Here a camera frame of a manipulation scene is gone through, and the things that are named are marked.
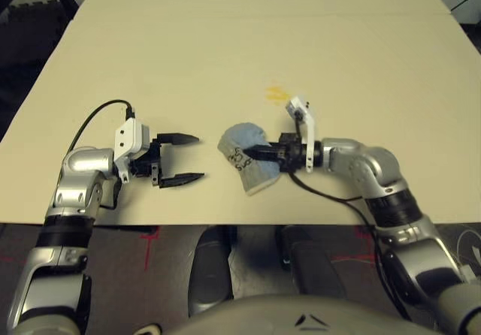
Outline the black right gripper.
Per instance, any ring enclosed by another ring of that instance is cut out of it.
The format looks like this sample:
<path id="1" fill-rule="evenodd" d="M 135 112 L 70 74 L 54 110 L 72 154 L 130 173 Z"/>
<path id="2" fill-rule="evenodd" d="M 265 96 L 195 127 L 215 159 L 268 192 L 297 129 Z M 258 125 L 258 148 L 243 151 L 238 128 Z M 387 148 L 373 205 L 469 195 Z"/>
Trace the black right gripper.
<path id="1" fill-rule="evenodd" d="M 279 138 L 281 145 L 280 171 L 296 172 L 306 165 L 306 148 L 301 137 L 296 133 L 282 133 Z M 244 154 L 254 160 L 277 160 L 280 148 L 275 143 L 254 145 L 243 149 Z"/>

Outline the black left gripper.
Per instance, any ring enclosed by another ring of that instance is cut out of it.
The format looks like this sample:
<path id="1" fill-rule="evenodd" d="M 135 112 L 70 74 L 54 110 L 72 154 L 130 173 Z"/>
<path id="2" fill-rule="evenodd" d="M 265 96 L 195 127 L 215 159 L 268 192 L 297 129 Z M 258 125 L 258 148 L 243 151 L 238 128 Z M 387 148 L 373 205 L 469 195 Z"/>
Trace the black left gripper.
<path id="1" fill-rule="evenodd" d="M 134 177 L 149 177 L 153 186 L 161 189 L 184 186 L 201 179 L 204 173 L 175 174 L 173 177 L 162 178 L 161 154 L 162 144 L 174 146 L 198 143 L 199 138 L 190 134 L 164 133 L 157 134 L 150 143 L 149 149 L 137 159 L 130 162 L 129 170 Z"/>

